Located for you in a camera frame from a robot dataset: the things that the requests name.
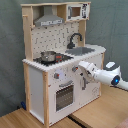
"cabinet door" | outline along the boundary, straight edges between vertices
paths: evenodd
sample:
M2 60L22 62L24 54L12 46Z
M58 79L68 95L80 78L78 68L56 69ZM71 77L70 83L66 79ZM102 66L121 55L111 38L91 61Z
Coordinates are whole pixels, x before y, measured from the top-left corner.
M101 69L102 54L86 59L85 61L94 63L98 68ZM82 107L99 97L100 83L88 83L88 81L86 81L86 78L82 78L80 92L80 105Z

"oven window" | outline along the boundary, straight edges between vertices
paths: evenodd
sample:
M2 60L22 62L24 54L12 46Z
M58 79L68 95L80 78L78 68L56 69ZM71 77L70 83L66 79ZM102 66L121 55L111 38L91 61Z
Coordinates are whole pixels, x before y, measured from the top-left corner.
M72 17L80 16L81 7L72 7Z
M73 85L56 92L56 111L73 103Z

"toy sink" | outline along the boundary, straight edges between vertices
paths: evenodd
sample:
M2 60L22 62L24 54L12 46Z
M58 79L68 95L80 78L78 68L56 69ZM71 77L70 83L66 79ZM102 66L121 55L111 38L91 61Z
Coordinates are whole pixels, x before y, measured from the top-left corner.
M85 55L87 53L94 52L94 51L95 51L94 49L87 48L87 47L77 47L73 49L68 49L65 51L65 53L72 54L75 56L80 56L80 55Z

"faucet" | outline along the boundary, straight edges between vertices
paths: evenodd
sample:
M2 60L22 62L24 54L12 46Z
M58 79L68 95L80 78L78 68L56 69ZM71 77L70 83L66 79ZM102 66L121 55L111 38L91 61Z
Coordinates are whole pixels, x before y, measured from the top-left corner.
M73 44L72 40L73 40L73 37L75 35L79 35L80 36L80 41L82 41L82 35L80 33L74 33L71 38L70 38L70 43L67 45L67 48L68 49L73 49L73 47L75 47L75 44Z

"kitchen backsplash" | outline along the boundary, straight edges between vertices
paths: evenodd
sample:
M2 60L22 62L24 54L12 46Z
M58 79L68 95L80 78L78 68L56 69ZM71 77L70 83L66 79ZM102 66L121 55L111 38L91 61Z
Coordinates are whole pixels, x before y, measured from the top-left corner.
M40 57L43 51L66 50L73 33L78 33L79 22L69 22L47 27L35 27L32 30L33 57ZM78 36L73 38L78 46Z

